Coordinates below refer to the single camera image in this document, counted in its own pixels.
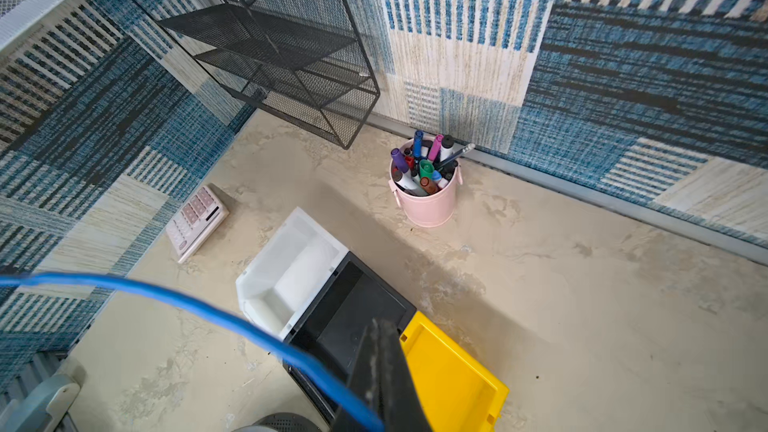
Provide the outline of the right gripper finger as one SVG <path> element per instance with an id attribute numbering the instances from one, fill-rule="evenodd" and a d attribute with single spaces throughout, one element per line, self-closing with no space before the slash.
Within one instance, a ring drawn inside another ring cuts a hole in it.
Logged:
<path id="1" fill-rule="evenodd" d="M 429 431 L 396 326 L 374 319 L 365 328 L 348 389 L 365 411 L 341 406 L 333 431 Z"/>

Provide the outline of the grey filament spool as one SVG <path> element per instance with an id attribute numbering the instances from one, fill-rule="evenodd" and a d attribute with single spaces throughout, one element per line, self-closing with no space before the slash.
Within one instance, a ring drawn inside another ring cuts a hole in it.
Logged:
<path id="1" fill-rule="evenodd" d="M 291 412 L 267 415 L 255 423 L 235 429 L 233 432 L 320 432 L 311 420 Z"/>

